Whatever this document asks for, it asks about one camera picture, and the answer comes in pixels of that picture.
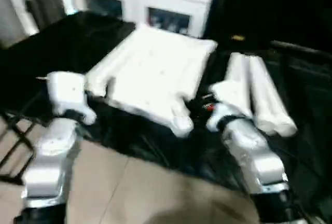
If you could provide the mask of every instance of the curtain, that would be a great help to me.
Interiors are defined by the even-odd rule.
[[[40,30],[66,16],[62,0],[32,0],[30,8]]]

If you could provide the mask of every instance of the white cabinet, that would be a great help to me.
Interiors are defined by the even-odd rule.
[[[73,0],[76,9],[92,10],[124,21],[200,37],[210,0]]]

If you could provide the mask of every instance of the black tablecloth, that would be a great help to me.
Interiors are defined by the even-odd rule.
[[[1,54],[0,109],[49,121],[52,114],[46,85],[35,77],[51,71],[85,73],[133,29],[132,23],[80,12],[14,45]],[[196,127],[188,138],[178,139],[166,127],[90,99],[98,115],[96,123],[87,127],[90,139],[126,155],[242,190],[233,157],[219,135],[208,132],[197,118],[200,97],[210,84],[223,79],[231,51],[217,50],[209,58],[196,99],[189,104]],[[274,49],[249,52],[265,59],[299,127],[287,140],[270,138],[271,147],[283,159],[290,184],[303,205],[316,210],[331,189],[332,62]]]

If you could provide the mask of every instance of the tile floor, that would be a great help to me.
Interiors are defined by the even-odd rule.
[[[20,122],[22,129],[27,121]],[[36,126],[36,140],[45,129]],[[14,142],[8,134],[0,142],[0,158]],[[68,224],[201,224],[258,223],[251,201],[239,193],[205,181],[128,158],[88,141],[76,159]],[[18,152],[7,171],[26,157]],[[22,206],[22,187],[0,183],[0,223],[12,222]]]

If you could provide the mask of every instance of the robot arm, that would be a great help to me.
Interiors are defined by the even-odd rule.
[[[54,118],[39,139],[36,157],[24,173],[23,207],[15,223],[65,223],[74,160],[79,153],[81,122],[92,124],[95,113],[88,107],[84,76],[68,72],[48,75],[48,91]]]
[[[292,198],[283,162],[250,120],[232,105],[217,103],[207,128],[222,134],[261,223],[307,223]]]

